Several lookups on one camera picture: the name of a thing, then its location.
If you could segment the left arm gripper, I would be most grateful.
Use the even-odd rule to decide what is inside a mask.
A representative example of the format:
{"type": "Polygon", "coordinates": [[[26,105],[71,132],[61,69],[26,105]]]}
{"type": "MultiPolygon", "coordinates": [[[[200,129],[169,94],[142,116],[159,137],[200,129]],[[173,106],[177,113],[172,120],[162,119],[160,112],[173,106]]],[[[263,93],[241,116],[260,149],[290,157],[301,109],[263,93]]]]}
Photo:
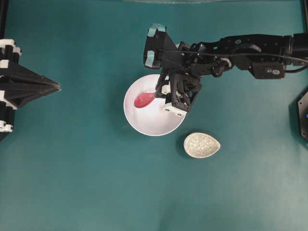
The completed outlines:
{"type": "Polygon", "coordinates": [[[60,90],[58,83],[19,65],[22,52],[13,39],[0,40],[0,140],[14,128],[15,111],[60,90]],[[13,83],[13,80],[28,82],[13,83]]]}

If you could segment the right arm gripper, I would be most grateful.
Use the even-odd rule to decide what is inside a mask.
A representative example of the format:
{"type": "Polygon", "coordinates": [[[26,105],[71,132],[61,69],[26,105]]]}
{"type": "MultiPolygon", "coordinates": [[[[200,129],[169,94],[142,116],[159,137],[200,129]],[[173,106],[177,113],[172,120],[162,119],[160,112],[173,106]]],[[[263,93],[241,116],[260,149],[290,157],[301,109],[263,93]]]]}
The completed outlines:
{"type": "Polygon", "coordinates": [[[160,68],[154,97],[164,98],[163,110],[185,117],[201,90],[199,79],[204,75],[220,77],[232,69],[231,58],[219,50],[218,42],[199,42],[191,45],[173,41],[160,44],[160,68]]]}

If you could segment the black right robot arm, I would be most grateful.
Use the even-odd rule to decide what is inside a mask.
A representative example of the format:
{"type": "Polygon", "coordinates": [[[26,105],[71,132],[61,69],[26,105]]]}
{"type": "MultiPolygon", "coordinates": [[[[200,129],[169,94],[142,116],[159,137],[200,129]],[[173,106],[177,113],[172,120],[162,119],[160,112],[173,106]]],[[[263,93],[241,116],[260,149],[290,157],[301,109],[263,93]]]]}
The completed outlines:
{"type": "Polygon", "coordinates": [[[308,67],[308,36],[252,34],[229,36],[216,42],[175,44],[168,33],[148,36],[144,66],[161,70],[155,96],[162,98],[177,115],[188,113],[202,88],[201,77],[220,77],[234,67],[255,79],[281,79],[289,72],[308,67]]]}

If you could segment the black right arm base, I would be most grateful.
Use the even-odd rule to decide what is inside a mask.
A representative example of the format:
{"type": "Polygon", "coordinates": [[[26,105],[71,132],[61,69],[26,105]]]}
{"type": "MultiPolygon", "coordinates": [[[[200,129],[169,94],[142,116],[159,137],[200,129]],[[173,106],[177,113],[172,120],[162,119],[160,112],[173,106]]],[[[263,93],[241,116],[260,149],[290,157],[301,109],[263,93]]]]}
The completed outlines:
{"type": "Polygon", "coordinates": [[[308,90],[303,91],[295,100],[297,133],[308,141],[308,90]]]}

